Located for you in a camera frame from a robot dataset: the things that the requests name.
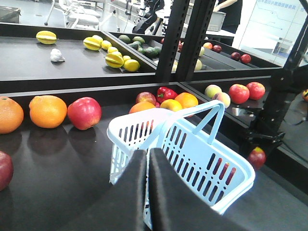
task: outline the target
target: light blue plastic basket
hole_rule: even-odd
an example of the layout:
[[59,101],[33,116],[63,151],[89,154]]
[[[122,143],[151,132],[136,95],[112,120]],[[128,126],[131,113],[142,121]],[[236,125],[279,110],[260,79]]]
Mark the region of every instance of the light blue plastic basket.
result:
[[[223,214],[253,186],[255,179],[248,161],[215,139],[224,109],[222,102],[213,100],[177,112],[153,108],[113,119],[107,129],[114,143],[110,182],[116,183],[134,150],[162,148],[188,187],[212,209]],[[185,119],[207,110],[209,112],[197,126]],[[207,134],[202,129],[214,117],[212,130]],[[144,221],[152,228],[147,195]]]

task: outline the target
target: garlic bulb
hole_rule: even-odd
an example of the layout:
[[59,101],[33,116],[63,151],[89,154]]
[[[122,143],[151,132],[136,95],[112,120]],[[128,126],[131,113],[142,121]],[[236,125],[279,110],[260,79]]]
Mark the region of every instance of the garlic bulb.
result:
[[63,61],[65,61],[65,58],[61,54],[61,51],[59,51],[58,49],[52,49],[52,51],[50,52],[50,59],[53,62],[63,62]]

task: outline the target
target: avocado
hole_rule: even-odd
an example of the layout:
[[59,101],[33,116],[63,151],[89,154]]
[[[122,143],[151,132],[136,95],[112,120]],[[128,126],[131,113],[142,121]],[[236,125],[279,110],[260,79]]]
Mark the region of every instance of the avocado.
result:
[[141,42],[141,44],[145,43],[144,39],[142,37],[140,37],[140,36],[135,36],[133,38],[133,42],[135,42],[135,41],[139,41],[139,42]]
[[130,38],[127,35],[120,35],[119,40],[121,40],[122,42],[124,42],[126,44],[130,43]]
[[138,50],[139,48],[139,45],[137,43],[130,43],[128,44],[131,48],[135,49],[135,50]]
[[154,49],[157,51],[158,54],[160,54],[160,52],[162,51],[160,47],[154,47]]
[[144,54],[144,53],[145,53],[144,48],[142,48],[142,47],[140,47],[140,46],[139,46],[139,48],[138,48],[137,51],[140,52],[141,54]]
[[153,47],[144,49],[144,55],[148,58],[154,58],[158,55],[158,52]]

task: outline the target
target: basket handle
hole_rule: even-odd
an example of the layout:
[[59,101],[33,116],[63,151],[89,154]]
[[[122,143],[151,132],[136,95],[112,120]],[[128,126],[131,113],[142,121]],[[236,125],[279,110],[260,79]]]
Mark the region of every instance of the basket handle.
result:
[[209,109],[212,110],[200,121],[200,123],[195,127],[192,133],[197,134],[217,114],[210,136],[207,140],[208,144],[212,144],[217,135],[225,111],[224,104],[219,100],[211,100],[209,102],[197,105],[195,107],[182,109],[173,113],[171,116],[167,118],[165,122],[160,123],[159,125],[156,126],[156,128],[152,131],[152,133],[144,141],[144,143],[140,145],[139,148],[147,149],[159,134],[161,134],[162,132],[166,134],[169,131],[170,127],[180,118],[192,116],[194,114],[204,112]]

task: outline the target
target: orange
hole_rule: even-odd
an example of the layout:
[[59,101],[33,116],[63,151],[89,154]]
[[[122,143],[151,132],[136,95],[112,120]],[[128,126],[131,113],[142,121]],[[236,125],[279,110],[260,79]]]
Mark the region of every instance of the orange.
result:
[[35,96],[29,108],[32,122],[41,128],[56,128],[62,124],[67,113],[65,102],[53,95]]
[[6,96],[0,96],[0,134],[16,130],[24,120],[22,107]]
[[151,108],[155,108],[155,106],[152,103],[147,102],[147,101],[142,101],[142,102],[135,104],[130,109],[129,114],[144,111],[144,110],[151,109]]
[[199,104],[198,99],[194,95],[187,92],[181,93],[180,95],[175,97],[175,100],[182,105],[183,109],[195,107]]

